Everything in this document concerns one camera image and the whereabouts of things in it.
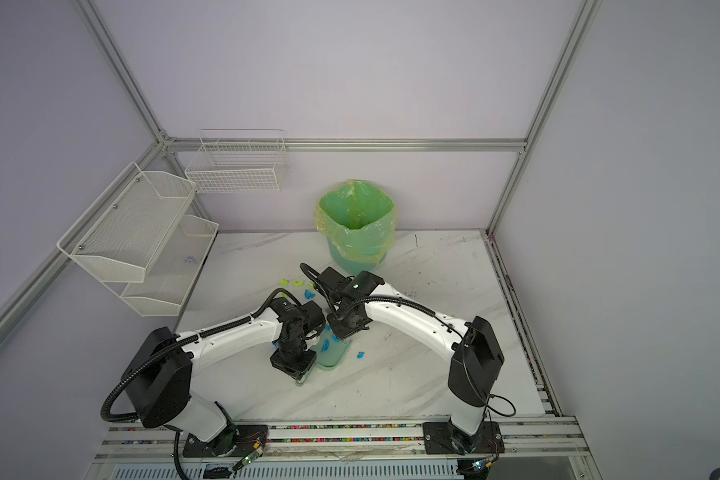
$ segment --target white wall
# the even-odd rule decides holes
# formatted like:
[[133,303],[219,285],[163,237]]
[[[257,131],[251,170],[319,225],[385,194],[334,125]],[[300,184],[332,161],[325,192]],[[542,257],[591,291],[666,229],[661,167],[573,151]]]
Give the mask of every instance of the white wall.
[[[317,200],[348,179],[394,200],[398,228],[485,228],[517,154],[511,152],[293,152],[280,191],[201,195],[221,230],[314,230]],[[191,152],[179,153],[187,165]]]
[[[149,143],[70,2],[0,2],[0,307]],[[0,352],[0,479],[82,478],[101,402],[165,323],[67,267]]]
[[580,0],[98,3],[173,136],[524,138]]
[[603,3],[497,237],[605,479],[719,467],[719,0]]

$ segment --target trash bag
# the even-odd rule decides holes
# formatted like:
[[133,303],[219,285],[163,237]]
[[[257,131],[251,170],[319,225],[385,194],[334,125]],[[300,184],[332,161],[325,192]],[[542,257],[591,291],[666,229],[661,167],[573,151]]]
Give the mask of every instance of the trash bag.
[[382,189],[349,180],[317,202],[315,220],[318,232],[344,259],[373,267],[394,243],[398,209]]

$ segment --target table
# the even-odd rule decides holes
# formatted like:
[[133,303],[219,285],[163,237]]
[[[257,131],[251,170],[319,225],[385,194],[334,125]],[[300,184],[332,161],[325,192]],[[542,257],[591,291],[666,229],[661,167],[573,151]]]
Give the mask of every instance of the table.
[[[317,232],[219,234],[176,328],[196,330],[254,311],[281,280],[307,280],[298,264],[318,271],[332,261]],[[492,325],[505,361],[492,389],[518,416],[545,414],[535,381],[478,230],[396,233],[374,274],[416,301]],[[304,286],[287,288],[304,298]],[[314,299],[326,304],[317,295]],[[380,322],[351,337],[334,370],[313,369],[303,386],[272,368],[272,345],[259,345],[203,370],[192,388],[239,420],[423,418],[447,416],[457,401],[448,364],[411,337]],[[364,352],[362,358],[358,353]],[[491,405],[510,411],[501,400]]]

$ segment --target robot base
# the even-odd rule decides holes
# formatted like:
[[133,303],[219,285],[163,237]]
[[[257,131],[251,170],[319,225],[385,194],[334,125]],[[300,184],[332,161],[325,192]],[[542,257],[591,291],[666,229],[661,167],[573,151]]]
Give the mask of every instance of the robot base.
[[[422,427],[426,453],[431,455],[443,453],[464,454],[464,452],[460,452],[451,446],[453,426],[449,422],[426,422],[422,424]],[[471,441],[471,446],[466,447],[467,454],[495,453],[498,455],[504,453],[504,437],[501,436],[499,424],[496,422],[483,422],[474,437],[468,440]]]
[[[253,452],[253,445],[256,443],[256,440],[259,440],[265,445],[268,434],[269,427],[266,425],[238,425],[235,445],[232,447],[232,450],[224,456],[245,457]],[[207,443],[201,442],[197,437],[189,434],[186,437],[182,456],[184,458],[208,458],[214,457],[215,455]]]

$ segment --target white mesh shelf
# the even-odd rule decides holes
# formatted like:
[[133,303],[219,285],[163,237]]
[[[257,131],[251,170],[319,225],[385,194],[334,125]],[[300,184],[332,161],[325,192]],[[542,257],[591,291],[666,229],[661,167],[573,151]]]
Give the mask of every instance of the white mesh shelf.
[[144,282],[195,195],[195,183],[161,171],[142,171],[82,240],[65,250],[99,282]]
[[202,145],[186,168],[202,194],[280,190],[288,171],[282,130],[198,130]]
[[184,215],[144,282],[129,283],[120,298],[142,316],[178,316],[218,228]]

